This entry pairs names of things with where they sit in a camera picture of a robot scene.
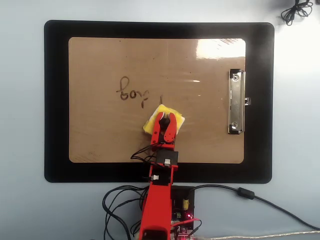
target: clipboard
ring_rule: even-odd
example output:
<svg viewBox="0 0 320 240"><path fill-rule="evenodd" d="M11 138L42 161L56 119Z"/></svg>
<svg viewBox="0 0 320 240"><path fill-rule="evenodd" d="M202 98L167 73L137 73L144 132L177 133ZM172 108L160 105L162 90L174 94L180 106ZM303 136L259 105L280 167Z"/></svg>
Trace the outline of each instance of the clipboard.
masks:
<svg viewBox="0 0 320 240"><path fill-rule="evenodd" d="M253 31L257 33L257 36L251 34ZM128 160L130 156L126 158L126 155L139 146L143 147L144 143L148 144L148 136L143 134L137 125L126 129L126 132L130 132L129 135L122 138L122 140L128 139L128 142L122 141L122 144L126 146L125 149L128 150L126 152L123 150L124 148L121 148L121 144L118 144L120 139L111 141L106 136L117 136L121 130L118 126L128 127L130 126L129 121L127 119L124 122L119 122L120 118L113 118L109 125L115 122L120 125L108 127L108 116L113 116L116 113L122 117L132 118L134 116L136 119L132 122L139 123L142 127L148 119L146 116L150 116L152 109L157 107L158 98L162 93L166 96L164 100L168 103L167 107L175 108L181 111L182 115L184 112L187 115L185 125L177 135L177 148L179 147L179 138L182 139L181 150L177 150L182 154L185 149L186 154L182 154L182 158L181 154L179 156L179 171L175 176L176 182L266 183L271 179L274 29L270 24L53 20L46 23L44 36L44 173L49 182L143 182L144 179L141 176L148 172L148 166L140 162L131 162ZM221 58L215 59L216 64L212 64L212 59L208 60L207 58L204 61L205 58L201 59L200 56L197 56L199 43L202 43L202 48L206 46L208 49L208 43L218 42L221 45L223 41L244 44L245 56L229 58L228 61L231 64L224 62L225 59ZM144 52L140 56L135 52L139 46L140 53ZM124 59L125 55L130 52L132 55L129 60ZM168 53L171 54L170 64L168 64ZM99 56L102 58L107 56L107 58L101 61L101 59L97 59ZM132 64L133 57L136 58L134 64ZM168 70L168 66L174 65L175 67ZM235 82L244 82L244 79L243 81L233 81L234 71L241 79L242 74L243 77L245 76L245 85L233 85ZM199 142L198 147L195 145L195 149L192 151L192 138L188 137L190 135L188 129L192 129L192 127L188 124L192 123L192 116L195 113L202 112L203 118L206 119L206 116L209 116L207 110L210 110L214 105L211 102L204 106L205 101L198 100L201 98L192 98L188 103L181 101L181 99L182 97L195 96L194 92L189 95L183 94L188 92L188 89L196 89L198 93L208 97L205 83L212 82L209 81L212 79L210 75L214 75L214 73L219 77L215 76L213 79L219 79L219 82L223 83L223 86L217 89L222 90L220 94L223 95L224 102L214 99L216 107L221 108L221 111L209 111L209 113L220 113L218 116L222 116L223 120L216 121L219 123L217 130L220 131L221 136L228 140L223 141L222 138L217 140L211 135L207 138L207 144L206 141L201 144L199 141L203 136L200 136L197 141ZM106 76L112 76L111 80L105 81ZM136 97L129 99L130 102L121 100L119 94L117 95L118 89L116 87L120 87L120 80L123 77L127 77L130 81L128 86L130 91L130 87L139 92L142 92L146 87L146 90L153 90L154 99L144 102L145 108L142 109L139 109L141 101L138 101ZM150 78L154 79L151 85L145 80ZM179 85L177 84L178 80L192 82ZM202 88L194 87L195 84L201 82L203 82ZM168 90L168 86L173 83L175 83L175 87ZM230 89L232 87L233 89L243 88L244 86L245 92L240 91L241 99L244 101L243 105L248 105L249 102L252 104L245 109L245 115L244 111L240 110L236 116L233 116L230 114L230 109L233 106L229 94ZM190 104L194 104L193 111L196 106L200 106L199 111L188 110L186 106ZM233 109L233 113L236 113L237 107L235 105ZM194 127L191 134L194 135L198 129ZM201 131L201 133L210 135L210 130ZM111 148L105 147L108 146L108 143L114 142L116 144Z"/></svg>
<svg viewBox="0 0 320 240"><path fill-rule="evenodd" d="M242 124L234 119L229 127L229 115L237 115L235 94L243 91L232 84L243 80L230 84L229 74L245 70L245 56L239 38L72 37L70 161L132 163L130 156L150 144L142 126L164 104L185 117L175 142L179 163L241 163L244 134L230 133Z"/></svg>

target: light blue table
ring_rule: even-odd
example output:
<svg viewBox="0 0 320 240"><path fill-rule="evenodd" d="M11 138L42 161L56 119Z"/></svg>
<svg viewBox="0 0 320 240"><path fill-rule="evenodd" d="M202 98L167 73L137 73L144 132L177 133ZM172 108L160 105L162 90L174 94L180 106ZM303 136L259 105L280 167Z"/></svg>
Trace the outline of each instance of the light blue table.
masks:
<svg viewBox="0 0 320 240"><path fill-rule="evenodd" d="M320 226L320 6L288 27L293 0L1 0L0 239L101 240L106 191L117 183L44 178L44 24L51 19L135 22L270 22L275 27L273 178L242 184ZM281 212L223 189L196 192L200 236L309 230ZM128 206L128 223L138 218ZM110 229L124 239L114 221ZM303 236L303 239L319 239Z"/></svg>

